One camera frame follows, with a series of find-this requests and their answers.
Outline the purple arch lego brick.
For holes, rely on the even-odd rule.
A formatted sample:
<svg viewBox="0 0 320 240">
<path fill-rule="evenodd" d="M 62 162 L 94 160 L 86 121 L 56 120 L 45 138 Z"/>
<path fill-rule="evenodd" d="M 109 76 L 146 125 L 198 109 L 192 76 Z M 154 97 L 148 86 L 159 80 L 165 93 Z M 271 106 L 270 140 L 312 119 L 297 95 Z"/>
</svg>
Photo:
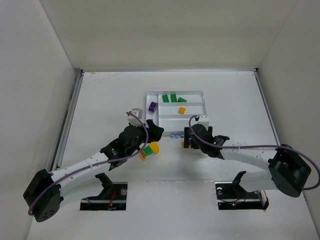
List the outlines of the purple arch lego brick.
<svg viewBox="0 0 320 240">
<path fill-rule="evenodd" d="M 148 111 L 151 113 L 154 113 L 157 110 L 157 107 L 158 107 L 158 103 L 152 101 L 148 107 Z"/>
</svg>

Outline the green square lego brick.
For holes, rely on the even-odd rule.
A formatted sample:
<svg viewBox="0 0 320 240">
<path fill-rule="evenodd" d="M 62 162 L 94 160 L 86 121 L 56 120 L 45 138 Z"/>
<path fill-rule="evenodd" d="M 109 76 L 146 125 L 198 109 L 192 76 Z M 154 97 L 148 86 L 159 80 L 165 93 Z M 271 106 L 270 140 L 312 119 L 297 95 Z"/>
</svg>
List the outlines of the green square lego brick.
<svg viewBox="0 0 320 240">
<path fill-rule="evenodd" d="M 170 102 L 169 97 L 168 97 L 167 94 L 162 95 L 161 97 L 162 97 L 162 101 L 163 101 L 164 103 L 169 103 L 169 102 Z"/>
</svg>

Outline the yellow square lego brick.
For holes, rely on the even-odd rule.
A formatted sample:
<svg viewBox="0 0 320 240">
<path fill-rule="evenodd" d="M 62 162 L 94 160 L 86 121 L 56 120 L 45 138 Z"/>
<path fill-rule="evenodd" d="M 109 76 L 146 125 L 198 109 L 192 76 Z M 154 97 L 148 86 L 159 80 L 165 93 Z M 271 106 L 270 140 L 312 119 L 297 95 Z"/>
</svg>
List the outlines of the yellow square lego brick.
<svg viewBox="0 0 320 240">
<path fill-rule="evenodd" d="M 184 115 L 186 112 L 186 108 L 184 107 L 180 107 L 179 110 L 178 110 L 178 113 L 181 114 L 181 115 Z"/>
</svg>

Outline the green long lego brick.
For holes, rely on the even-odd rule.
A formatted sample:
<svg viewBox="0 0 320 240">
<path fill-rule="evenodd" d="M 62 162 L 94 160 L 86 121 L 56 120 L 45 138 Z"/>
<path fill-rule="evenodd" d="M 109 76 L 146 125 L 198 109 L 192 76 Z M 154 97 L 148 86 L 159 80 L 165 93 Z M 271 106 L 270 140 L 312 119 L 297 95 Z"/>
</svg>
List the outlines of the green long lego brick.
<svg viewBox="0 0 320 240">
<path fill-rule="evenodd" d="M 171 101 L 172 103 L 177 103 L 177 102 L 178 102 L 178 99 L 177 99 L 176 94 L 171 94 L 171 95 L 170 95 L 170 101 Z"/>
</svg>

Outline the green curved lego brick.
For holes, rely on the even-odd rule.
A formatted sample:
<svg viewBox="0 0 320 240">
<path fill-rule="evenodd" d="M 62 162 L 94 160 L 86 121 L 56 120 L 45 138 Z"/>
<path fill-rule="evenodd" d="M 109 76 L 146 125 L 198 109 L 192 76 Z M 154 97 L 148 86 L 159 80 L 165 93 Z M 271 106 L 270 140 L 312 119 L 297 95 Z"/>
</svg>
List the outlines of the green curved lego brick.
<svg viewBox="0 0 320 240">
<path fill-rule="evenodd" d="M 186 103 L 187 100 L 183 97 L 179 97 L 178 100 L 177 100 L 179 103 Z"/>
</svg>

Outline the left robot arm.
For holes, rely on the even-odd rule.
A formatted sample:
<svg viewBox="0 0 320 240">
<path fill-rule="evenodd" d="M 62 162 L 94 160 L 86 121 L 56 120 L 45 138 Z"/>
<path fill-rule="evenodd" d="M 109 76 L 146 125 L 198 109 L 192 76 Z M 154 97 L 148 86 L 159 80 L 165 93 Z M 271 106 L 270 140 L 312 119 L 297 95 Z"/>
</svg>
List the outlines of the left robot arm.
<svg viewBox="0 0 320 240">
<path fill-rule="evenodd" d="M 118 138 L 87 159 L 51 172 L 39 170 L 23 193 L 28 215 L 38 223 L 44 222 L 72 198 L 84 199 L 87 192 L 109 192 L 113 183 L 106 173 L 140 154 L 147 144 L 158 142 L 163 133 L 164 129 L 151 119 L 137 126 L 130 124 Z"/>
</svg>

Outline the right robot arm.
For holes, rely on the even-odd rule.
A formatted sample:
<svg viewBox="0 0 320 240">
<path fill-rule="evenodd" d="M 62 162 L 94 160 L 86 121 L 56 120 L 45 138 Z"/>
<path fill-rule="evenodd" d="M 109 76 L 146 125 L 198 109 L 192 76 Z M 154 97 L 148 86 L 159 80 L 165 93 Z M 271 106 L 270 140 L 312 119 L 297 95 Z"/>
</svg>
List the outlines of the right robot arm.
<svg viewBox="0 0 320 240">
<path fill-rule="evenodd" d="M 301 195 L 311 173 L 309 165 L 288 145 L 249 148 L 232 142 L 224 135 L 212 135 L 212 127 L 195 124 L 184 128 L 185 142 L 211 158 L 237 161 L 259 168 L 250 172 L 240 170 L 232 183 L 251 193 L 260 190 L 279 190 L 297 198 Z"/>
</svg>

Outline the yellow rounded lego brick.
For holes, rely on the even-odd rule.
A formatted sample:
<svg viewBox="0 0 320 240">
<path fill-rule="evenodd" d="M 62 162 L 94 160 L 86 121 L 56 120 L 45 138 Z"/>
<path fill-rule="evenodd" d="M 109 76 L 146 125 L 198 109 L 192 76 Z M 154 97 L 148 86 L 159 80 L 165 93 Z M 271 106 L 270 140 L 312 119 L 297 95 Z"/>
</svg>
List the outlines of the yellow rounded lego brick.
<svg viewBox="0 0 320 240">
<path fill-rule="evenodd" d="M 160 152 L 160 147 L 157 142 L 151 142 L 149 144 L 150 149 L 152 150 L 153 154 L 158 154 Z"/>
</svg>

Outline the green lego brick in stack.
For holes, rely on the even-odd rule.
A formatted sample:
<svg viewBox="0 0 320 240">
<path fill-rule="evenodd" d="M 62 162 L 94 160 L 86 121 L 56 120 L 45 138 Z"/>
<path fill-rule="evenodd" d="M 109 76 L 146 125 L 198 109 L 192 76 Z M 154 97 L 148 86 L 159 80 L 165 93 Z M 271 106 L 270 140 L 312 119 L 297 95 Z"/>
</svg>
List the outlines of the green lego brick in stack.
<svg viewBox="0 0 320 240">
<path fill-rule="evenodd" d="M 146 148 L 143 149 L 143 152 L 146 156 L 149 156 L 153 153 L 153 150 L 150 146 L 147 146 Z"/>
</svg>

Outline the white divided tray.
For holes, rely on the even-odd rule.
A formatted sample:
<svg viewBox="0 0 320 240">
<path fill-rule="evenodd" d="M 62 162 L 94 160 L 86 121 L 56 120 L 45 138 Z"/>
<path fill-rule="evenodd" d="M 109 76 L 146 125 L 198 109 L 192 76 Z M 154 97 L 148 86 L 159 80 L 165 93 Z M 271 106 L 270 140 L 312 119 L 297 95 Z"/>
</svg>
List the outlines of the white divided tray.
<svg viewBox="0 0 320 240">
<path fill-rule="evenodd" d="M 206 115 L 201 90 L 150 90 L 146 93 L 145 118 L 164 129 L 165 135 L 182 134 L 193 115 Z"/>
</svg>

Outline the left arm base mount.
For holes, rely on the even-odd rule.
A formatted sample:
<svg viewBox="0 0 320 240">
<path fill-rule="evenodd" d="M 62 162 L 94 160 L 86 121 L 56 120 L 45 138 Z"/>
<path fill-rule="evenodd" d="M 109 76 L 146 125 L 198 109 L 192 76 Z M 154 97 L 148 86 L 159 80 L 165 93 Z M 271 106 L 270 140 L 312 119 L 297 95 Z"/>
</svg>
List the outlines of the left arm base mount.
<svg viewBox="0 0 320 240">
<path fill-rule="evenodd" d="M 112 182 L 105 173 L 95 176 L 103 189 L 98 195 L 83 198 L 80 211 L 125 211 L 127 208 L 127 182 Z"/>
</svg>

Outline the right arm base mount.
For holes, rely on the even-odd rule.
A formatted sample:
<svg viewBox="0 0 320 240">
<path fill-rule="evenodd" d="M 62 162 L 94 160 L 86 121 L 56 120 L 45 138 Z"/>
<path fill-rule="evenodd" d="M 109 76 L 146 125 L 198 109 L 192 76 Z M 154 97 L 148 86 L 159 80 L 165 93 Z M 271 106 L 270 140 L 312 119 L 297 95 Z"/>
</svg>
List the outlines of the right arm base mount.
<svg viewBox="0 0 320 240">
<path fill-rule="evenodd" d="M 220 211 L 231 210 L 263 210 L 265 211 L 270 203 L 265 191 L 256 190 L 247 192 L 240 186 L 243 175 L 246 171 L 240 171 L 233 181 L 216 181 L 215 192 L 217 206 Z"/>
</svg>

